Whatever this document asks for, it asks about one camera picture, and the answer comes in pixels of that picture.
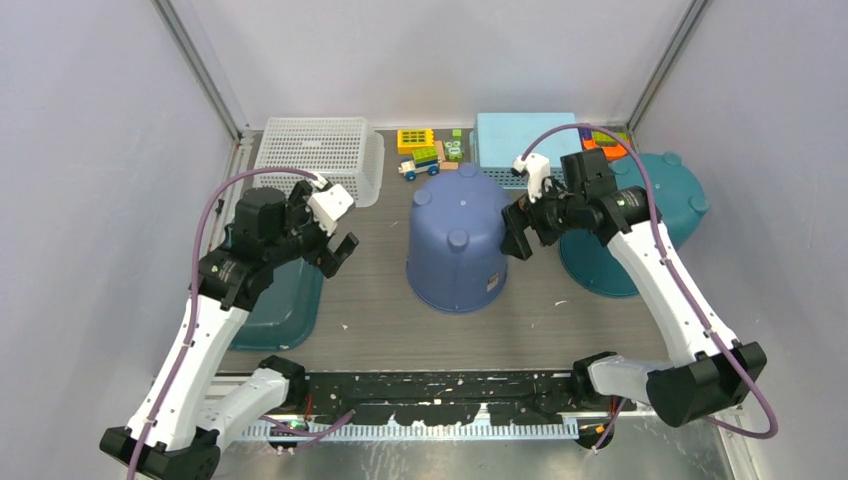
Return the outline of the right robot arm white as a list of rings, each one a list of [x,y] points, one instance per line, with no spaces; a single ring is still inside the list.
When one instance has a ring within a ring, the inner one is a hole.
[[[575,362],[571,397],[596,410],[610,396],[653,408],[680,427],[741,404],[756,394],[767,355],[744,344],[727,327],[682,265],[649,184],[621,188],[600,149],[562,157],[566,181],[552,174],[547,157],[529,153],[512,173],[527,191],[502,211],[504,254],[528,259],[526,231],[544,246],[569,230],[595,236],[623,267],[648,306],[666,345],[667,360],[648,362],[602,352]]]

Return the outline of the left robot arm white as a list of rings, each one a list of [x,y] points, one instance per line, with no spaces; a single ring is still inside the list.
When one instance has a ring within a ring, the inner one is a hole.
[[[215,404],[205,406],[204,399],[279,267],[304,261],[332,277],[353,253],[353,234],[336,249],[329,244],[354,205],[343,186],[326,180],[301,180],[290,192],[261,187],[244,193],[222,243],[194,257],[184,318],[145,400],[100,440],[101,451],[123,463],[130,478],[208,479],[250,424],[273,409],[293,414],[305,405],[305,369],[276,355]]]

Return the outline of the white perforated plastic basket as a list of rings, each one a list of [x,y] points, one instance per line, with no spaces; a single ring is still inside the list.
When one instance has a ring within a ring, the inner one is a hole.
[[[317,173],[367,208],[379,198],[384,159],[384,139],[363,117],[271,117],[254,167]]]

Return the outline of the light blue perforated basket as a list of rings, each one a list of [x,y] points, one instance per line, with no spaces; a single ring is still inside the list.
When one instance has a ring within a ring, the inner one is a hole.
[[[513,161],[541,134],[563,124],[574,124],[570,112],[478,113],[469,135],[472,163],[504,189],[524,189],[526,180],[514,176]],[[583,150],[577,129],[556,133],[533,149],[550,159],[552,174],[564,182],[560,158]]]

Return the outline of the blue round bucket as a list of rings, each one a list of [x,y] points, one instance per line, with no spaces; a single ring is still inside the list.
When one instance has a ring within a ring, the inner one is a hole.
[[[405,272],[423,303],[464,314],[495,301],[508,278],[501,210],[510,203],[498,183],[469,163],[414,192]]]

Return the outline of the teal transparent plastic tub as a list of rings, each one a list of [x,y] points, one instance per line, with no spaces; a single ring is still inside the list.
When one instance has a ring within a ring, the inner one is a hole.
[[[249,312],[229,348],[278,352],[293,349],[311,334],[323,275],[304,260],[284,262],[284,235],[261,239],[235,223],[226,227],[228,262],[225,303]]]

